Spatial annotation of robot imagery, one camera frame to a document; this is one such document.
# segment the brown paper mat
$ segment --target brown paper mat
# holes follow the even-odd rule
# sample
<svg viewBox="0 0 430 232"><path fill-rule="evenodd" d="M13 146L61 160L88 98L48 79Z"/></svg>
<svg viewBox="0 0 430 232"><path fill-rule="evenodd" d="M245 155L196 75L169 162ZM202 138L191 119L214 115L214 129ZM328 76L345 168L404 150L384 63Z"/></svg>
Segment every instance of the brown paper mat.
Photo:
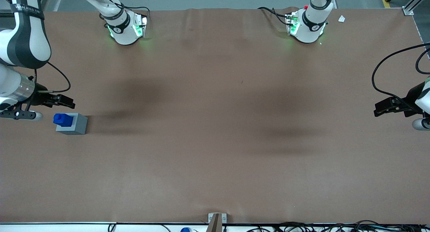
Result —
<svg viewBox="0 0 430 232"><path fill-rule="evenodd" d="M301 44L261 10L157 11L147 39L120 46L96 12L46 13L76 109L0 120L0 220L427 223L429 133L411 127L418 116L373 117L386 96L370 82L379 60L421 43L414 21L400 9L329 20ZM424 81L421 51L390 59L378 86L405 96ZM38 80L65 85L48 67ZM74 111L89 133L56 133L53 114Z"/></svg>

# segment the blue cap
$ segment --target blue cap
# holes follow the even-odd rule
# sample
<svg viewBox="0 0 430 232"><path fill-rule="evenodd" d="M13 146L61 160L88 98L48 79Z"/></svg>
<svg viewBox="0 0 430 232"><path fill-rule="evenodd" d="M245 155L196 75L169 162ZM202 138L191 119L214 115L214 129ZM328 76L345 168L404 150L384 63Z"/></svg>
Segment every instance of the blue cap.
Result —
<svg viewBox="0 0 430 232"><path fill-rule="evenodd" d="M61 127L71 127L73 122L73 117L67 114L55 114L54 121L55 124Z"/></svg>

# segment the blue cube on gray block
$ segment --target blue cube on gray block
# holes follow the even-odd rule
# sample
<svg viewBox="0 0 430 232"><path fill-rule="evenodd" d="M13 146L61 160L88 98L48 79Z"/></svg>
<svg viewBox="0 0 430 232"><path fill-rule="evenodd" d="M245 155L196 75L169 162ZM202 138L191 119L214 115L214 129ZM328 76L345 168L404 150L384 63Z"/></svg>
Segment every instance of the blue cube on gray block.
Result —
<svg viewBox="0 0 430 232"><path fill-rule="evenodd" d="M86 124L88 123L87 117L79 113L64 113L64 114L66 116L71 116L73 118L71 126L60 126L57 124L57 129L55 129L55 131L63 134L69 134L69 135L85 134ZM59 116L63 117L64 115L56 114L54 116L54 123L57 123L55 120L55 117L59 117Z"/></svg>

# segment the black cable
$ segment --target black cable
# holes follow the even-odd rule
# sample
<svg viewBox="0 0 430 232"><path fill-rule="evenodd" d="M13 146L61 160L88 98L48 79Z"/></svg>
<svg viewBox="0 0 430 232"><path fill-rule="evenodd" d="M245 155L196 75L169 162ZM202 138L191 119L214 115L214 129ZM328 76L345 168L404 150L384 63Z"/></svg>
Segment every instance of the black cable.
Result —
<svg viewBox="0 0 430 232"><path fill-rule="evenodd" d="M107 227L107 232L114 232L116 227L116 224L109 224L109 226Z"/></svg>
<svg viewBox="0 0 430 232"><path fill-rule="evenodd" d="M364 223L364 222L369 222L369 223L373 223L373 224L379 225L378 223L376 223L375 221L372 221L372 220L360 220L357 223L355 223L354 229L355 229L356 232L358 232L360 230L361 226L366 226L367 225L367 224L362 225L362 223Z"/></svg>
<svg viewBox="0 0 430 232"><path fill-rule="evenodd" d="M290 232L296 228L299 228L301 232L315 232L315 228L310 224L305 223L298 223L298 222L284 222L279 224L280 226L285 226L284 232Z"/></svg>
<svg viewBox="0 0 430 232"><path fill-rule="evenodd" d="M430 48L426 49L423 53L421 53L420 57L418 57L417 61L415 62L415 69L419 73L424 74L424 75L430 75L430 72L421 71L418 65L420 64L422 57L425 56L429 51L430 51Z"/></svg>
<svg viewBox="0 0 430 232"><path fill-rule="evenodd" d="M51 66L51 67L53 67L55 70L57 70L63 77L64 77L64 79L66 79L66 81L67 81L67 84L69 85L66 89L64 89L64 90L60 90L60 91L38 91L39 93L59 93L59 92L65 92L65 91L69 91L70 90L70 88L71 88L71 84L70 84L70 81L69 81L69 79L66 77L66 75L62 72L62 71L60 71L60 69L58 69L56 66L54 66L54 65L52 65L50 62L48 62L48 64Z"/></svg>
<svg viewBox="0 0 430 232"><path fill-rule="evenodd" d="M172 232L169 228L167 228L167 226L165 226L165 225L163 225L163 224L160 224L161 226L163 226L164 228L166 228L167 229L167 231L169 231L169 232Z"/></svg>
<svg viewBox="0 0 430 232"><path fill-rule="evenodd" d="M118 3L114 2L113 0L109 0L109 1L112 2L113 4L115 4L118 8L121 8L121 9L125 8L125 9L128 9L128 10L132 10L132 9L145 8L146 10L148 10L148 16L149 16L150 10L147 7L128 7L128 6L125 6L123 3L118 4Z"/></svg>
<svg viewBox="0 0 430 232"><path fill-rule="evenodd" d="M260 8L257 8L257 9L267 10L267 11L269 11L269 12L270 12L270 13L272 13L272 14L276 14L276 15L278 15L278 16L285 17L285 15L282 15L282 14L279 14L279 13L275 13L275 12L273 12L271 9L266 8L266 7L260 7Z"/></svg>
<svg viewBox="0 0 430 232"><path fill-rule="evenodd" d="M396 51L396 52L394 52L394 53L391 53L391 54L389 54L387 57L385 57L384 59L382 59L382 61L380 61L380 62L378 63L378 65L376 66L376 68L373 70L373 73L372 73L372 85L373 85L373 88L374 88L376 91L379 91L380 93L383 93L383 94L386 94L386 95L388 95L388 96L392 96L392 97L396 98L397 100L399 100L400 102L402 102L402 104L406 105L408 108L410 108L410 109L411 109L411 110L413 110L414 112L416 112L416 113L420 113L418 110L416 110L415 108L413 108L412 106L410 106L408 103L406 103L403 99L401 99L400 97L396 96L395 94L390 93L390 92L388 92L388 91L382 91L381 89L377 88L377 87L376 87L376 84L375 84L375 74L376 74L376 71L378 70L378 68L382 65L382 63L384 63L388 58L392 57L393 55L396 55L396 54L402 53L402 52L404 52L404 51L412 50L412 49L415 49L415 48L428 46L428 45L430 45L430 43L420 44L420 45L415 45L415 46L411 46L411 47L408 47L408 48L404 48L404 49L401 49L401 50Z"/></svg>
<svg viewBox="0 0 430 232"><path fill-rule="evenodd" d="M267 11L269 11L271 14L274 14L274 15L278 18L278 20L279 20L281 23L283 23L283 24L285 24L285 25L288 25L288 26L293 26L293 24L289 24L289 23L286 23L286 22L282 21L282 19L280 18L280 16L281 16L281 17L285 17L285 15L282 15L282 14L276 13L275 8L272 8L272 10L270 10L269 8L266 8L266 7L260 7L260 8L258 8L258 9L267 10Z"/></svg>
<svg viewBox="0 0 430 232"><path fill-rule="evenodd" d="M398 230L398 229L386 228L386 227L383 227L383 226L380 226L380 225L368 225L367 227L372 227L372 228L375 228L375 229L385 230L385 231L391 231L391 232L399 232L399 231L401 231L401 230Z"/></svg>
<svg viewBox="0 0 430 232"><path fill-rule="evenodd" d="M261 227L258 227L258 228L256 228L256 229L250 229L250 230L248 230L247 232L254 232L255 230L259 230L259 231L266 231L266 232L272 232L272 231L270 231L270 230L268 230L268 229L265 229L265 228L261 228Z"/></svg>
<svg viewBox="0 0 430 232"><path fill-rule="evenodd" d="M333 229L333 228L336 228L336 227L339 227L340 229L343 229L343 228L353 228L354 227L354 225L349 225L349 224L343 224L343 223L337 223L337 224L334 224L334 225L332 225L332 226L330 226L330 227L327 227L327 228L324 228L323 230L321 230L321 232L331 232L331 230Z"/></svg>

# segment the blue block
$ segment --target blue block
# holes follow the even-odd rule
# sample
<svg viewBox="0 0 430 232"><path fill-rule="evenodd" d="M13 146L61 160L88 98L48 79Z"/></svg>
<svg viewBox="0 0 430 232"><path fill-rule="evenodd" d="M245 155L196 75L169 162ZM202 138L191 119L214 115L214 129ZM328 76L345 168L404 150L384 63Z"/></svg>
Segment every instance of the blue block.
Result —
<svg viewBox="0 0 430 232"><path fill-rule="evenodd" d="M85 134L86 124L88 123L88 118L79 113L66 113L73 118L72 125L69 127L62 127L57 124L55 131L62 134Z"/></svg>
<svg viewBox="0 0 430 232"><path fill-rule="evenodd" d="M73 117L67 114L55 114L53 122L60 125L61 127L71 127L73 122Z"/></svg>

